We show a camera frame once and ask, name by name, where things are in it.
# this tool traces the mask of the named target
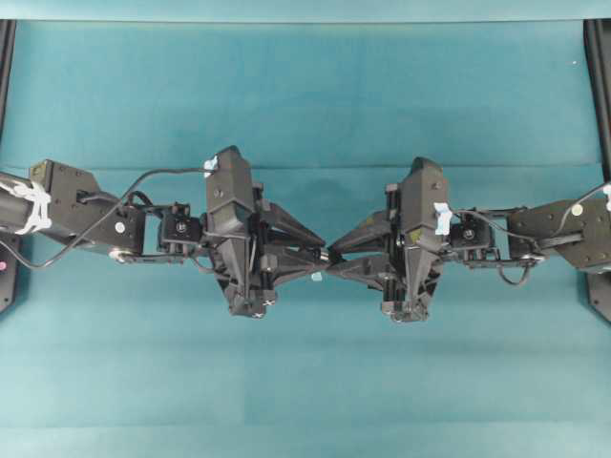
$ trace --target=wire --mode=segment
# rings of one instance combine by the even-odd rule
[[[531,265],[528,264],[524,267],[524,270],[522,271],[522,276],[520,277],[520,279],[518,281],[513,281],[508,279],[505,276],[505,272],[503,271],[503,266],[502,265],[498,265],[496,267],[496,270],[498,271],[498,275],[503,279],[503,281],[505,281],[507,284],[510,284],[511,286],[522,286],[524,283],[526,283],[526,281],[528,281],[530,273],[531,273]]]
[[[97,193],[90,193],[82,196],[81,198],[77,198],[80,203],[87,203],[92,200],[104,200],[106,202],[115,203],[118,199],[112,194],[105,193],[104,191],[98,191]]]
[[[537,250],[540,251],[539,247],[538,247],[538,243],[537,240],[534,237],[530,237],[530,236],[523,236],[520,234],[516,234],[515,232],[510,231],[509,229],[505,229],[503,226],[501,226],[500,224],[498,224],[496,221],[493,221],[485,216],[483,216],[481,213],[473,211],[473,210],[452,210],[451,211],[455,214],[455,215],[470,215],[474,218],[478,218],[481,219],[482,221],[486,222],[488,225],[490,225],[491,227],[494,227],[495,229],[504,232],[505,234],[507,234],[509,237],[513,237],[515,239],[524,239],[524,240],[528,240],[530,241]],[[516,286],[516,287],[520,287],[523,284],[525,284],[529,278],[530,278],[530,272],[531,272],[531,265],[527,264],[526,266],[524,266],[524,270],[522,271],[522,276],[520,277],[520,279],[518,281],[513,281],[510,280],[506,275],[505,275],[505,271],[503,269],[502,265],[498,265],[496,267],[496,271],[498,272],[498,275],[501,277],[501,279],[503,281],[505,281],[507,284],[511,285],[511,286]]]
[[[201,262],[197,260],[197,258],[191,256],[189,257],[189,259],[198,267],[198,270],[200,270],[202,274],[214,274],[215,273],[214,269],[211,269],[210,267],[206,267],[205,265],[202,265]]]
[[[150,200],[149,197],[146,194],[144,194],[142,191],[134,191],[130,193],[130,195],[127,197],[127,204],[134,205],[134,198],[139,198],[142,201],[142,203],[148,207],[153,206],[153,201]]]
[[[31,270],[44,269],[46,267],[49,267],[52,264],[55,264],[57,261],[61,260],[64,256],[66,256],[71,250],[73,250],[83,239],[85,239],[85,237],[87,237],[87,235],[91,231],[93,231],[104,220],[106,220],[110,215],[112,215],[116,210],[118,210],[123,205],[123,200],[125,200],[132,192],[134,192],[135,189],[138,187],[138,185],[142,181],[147,179],[148,177],[151,177],[153,175],[163,175],[163,174],[168,174],[168,175],[182,175],[182,174],[193,174],[193,173],[201,174],[204,172],[214,173],[215,170],[194,167],[194,168],[185,168],[185,169],[155,169],[155,170],[150,170],[148,172],[143,173],[136,179],[136,181],[132,183],[132,185],[127,189],[127,191],[123,193],[123,195],[116,201],[116,203],[110,208],[110,210],[108,210],[99,219],[97,219],[92,224],[90,224],[87,227],[87,229],[85,229],[83,232],[75,236],[74,239],[72,239],[72,241],[68,243],[64,248],[62,248],[59,252],[57,252],[55,255],[51,256],[50,258],[48,258],[47,260],[45,260],[44,262],[40,264],[35,264],[31,260],[24,258],[21,255],[21,253],[13,249],[10,245],[8,245],[7,243],[5,243],[2,240],[0,240],[0,245],[4,246],[7,249],[7,251],[9,251],[9,253],[15,256],[15,258],[19,262],[21,262],[23,265],[25,265],[29,269]]]
[[[562,231],[562,229],[564,229],[564,224],[566,224],[566,219],[569,217],[569,213],[571,213],[571,210],[573,209],[573,207],[575,205],[579,205],[580,203],[582,203],[585,200],[589,199],[590,197],[592,197],[596,193],[602,191],[602,189],[605,186],[609,186],[609,185],[611,185],[611,181],[606,181],[603,184],[597,186],[596,188],[588,191],[587,193],[585,193],[580,198],[578,198],[576,200],[573,200],[573,202],[566,208],[566,210],[564,210],[564,213],[562,214],[562,218],[560,219],[560,224],[558,225],[558,229],[556,229],[556,231],[554,231],[554,233],[550,237],[557,236]]]

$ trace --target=teal cloth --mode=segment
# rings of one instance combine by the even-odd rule
[[[73,21],[399,23],[611,16],[607,0],[3,0],[0,17]]]
[[[93,168],[118,194],[140,169],[200,165],[236,143],[266,196],[329,242],[383,208],[385,185],[416,155],[446,165],[456,207],[576,197],[601,180],[579,31],[22,23],[0,162],[23,175],[57,158]],[[273,57],[279,49],[285,58]],[[417,71],[406,70],[410,55]],[[205,210],[201,177],[143,190]],[[26,251],[43,260],[56,249],[39,238]],[[611,326],[561,259],[523,288],[449,265],[430,320],[410,325],[384,317],[376,292],[327,275],[281,286],[252,321],[230,317],[214,280],[191,265],[74,252],[22,274],[0,318],[2,456],[563,458],[611,448]]]

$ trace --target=black bracket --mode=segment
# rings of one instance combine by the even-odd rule
[[[611,19],[583,22],[592,95],[599,124],[602,175],[611,179]],[[590,304],[611,322],[611,273],[587,275]]]
[[[21,248],[21,238],[15,234],[0,232],[0,240],[14,250]],[[0,245],[0,312],[7,309],[15,298],[18,262],[4,246]]]
[[[0,138],[4,126],[4,113],[11,75],[12,49],[15,40],[15,21],[0,20]],[[0,239],[15,250],[21,248],[21,238],[13,234],[0,233]],[[15,296],[17,260],[0,246],[0,312],[8,308]]]

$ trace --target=white tape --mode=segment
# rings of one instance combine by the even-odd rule
[[[25,183],[13,181],[14,186],[0,182],[0,188],[4,189],[16,198],[24,198],[32,203],[32,213],[26,221],[23,229],[15,231],[17,235],[29,234],[41,229],[49,229],[51,220],[49,219],[49,204],[51,196],[49,196],[40,183],[32,181],[32,187],[29,188]]]
[[[602,188],[602,191],[607,196],[607,211],[611,212],[611,184],[607,184]]]
[[[203,168],[204,169],[208,169],[208,170],[217,170],[217,166],[219,165],[219,160],[217,159],[217,156],[215,155],[213,158],[206,160],[203,163]],[[203,173],[203,177],[204,178],[208,178],[212,175],[212,172],[204,172]]]
[[[435,202],[433,205],[437,213],[435,235],[447,236],[450,234],[450,220],[453,216],[452,210],[450,210],[450,206],[446,202]]]

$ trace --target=mounting plate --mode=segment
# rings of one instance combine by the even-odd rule
[[[13,234],[0,233],[0,239],[15,250],[21,249],[21,238]],[[18,262],[9,251],[0,245],[0,312],[12,304],[17,284]]]
[[[587,279],[590,305],[611,322],[611,272],[588,274]]]

